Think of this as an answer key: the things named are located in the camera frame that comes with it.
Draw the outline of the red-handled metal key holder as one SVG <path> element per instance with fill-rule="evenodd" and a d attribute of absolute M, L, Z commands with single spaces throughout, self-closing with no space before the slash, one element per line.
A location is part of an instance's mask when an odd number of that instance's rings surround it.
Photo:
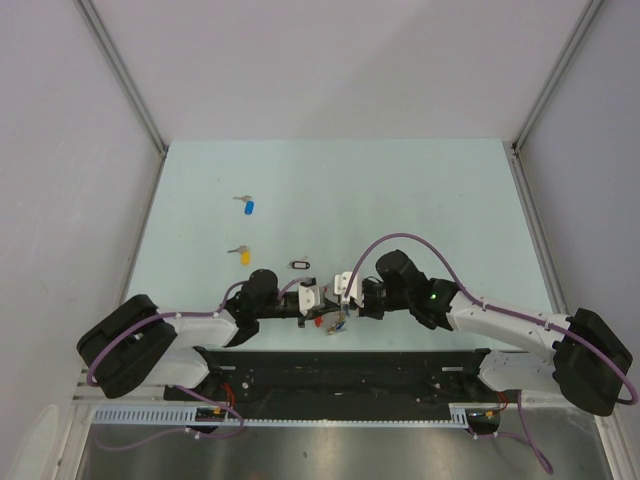
<path fill-rule="evenodd" d="M 314 312 L 313 323 L 318 329 L 324 328 L 328 335 L 335 335 L 346 330 L 350 316 L 349 303 L 325 299 L 324 304 Z"/>

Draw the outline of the key with black tag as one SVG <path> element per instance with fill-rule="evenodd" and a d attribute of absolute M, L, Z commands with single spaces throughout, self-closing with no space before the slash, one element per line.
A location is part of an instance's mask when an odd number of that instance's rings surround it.
<path fill-rule="evenodd" d="M 311 263 L 307 257 L 291 260 L 288 267 L 292 270 L 306 271 L 311 268 Z"/>

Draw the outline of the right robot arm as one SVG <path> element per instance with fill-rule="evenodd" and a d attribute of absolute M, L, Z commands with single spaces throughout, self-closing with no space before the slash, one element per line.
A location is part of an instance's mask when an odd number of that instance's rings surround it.
<path fill-rule="evenodd" d="M 621 403 L 623 378 L 633 357 L 597 313 L 579 308 L 572 315 L 534 312 L 475 298 L 457 283 L 429 278 L 402 251 L 376 263 L 378 281 L 343 274 L 337 292 L 353 301 L 362 316 L 381 319 L 408 311 L 435 330 L 488 337 L 518 348 L 516 354 L 491 351 L 461 376 L 463 393 L 484 401 L 495 391 L 559 393 L 574 406 L 609 416 Z"/>

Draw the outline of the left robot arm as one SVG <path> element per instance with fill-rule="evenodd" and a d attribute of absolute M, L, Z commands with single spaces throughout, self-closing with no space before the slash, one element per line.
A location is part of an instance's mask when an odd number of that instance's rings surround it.
<path fill-rule="evenodd" d="M 214 397 L 220 374 L 204 358 L 206 350 L 244 344 L 259 333 L 261 320 L 294 318 L 303 324 L 334 313 L 329 289 L 312 277 L 280 288 L 276 274 L 254 271 L 232 284 L 213 311 L 165 311 L 138 294 L 85 333 L 76 350 L 88 368 L 87 383 L 109 399 L 151 383 L 180 385 L 197 398 Z"/>

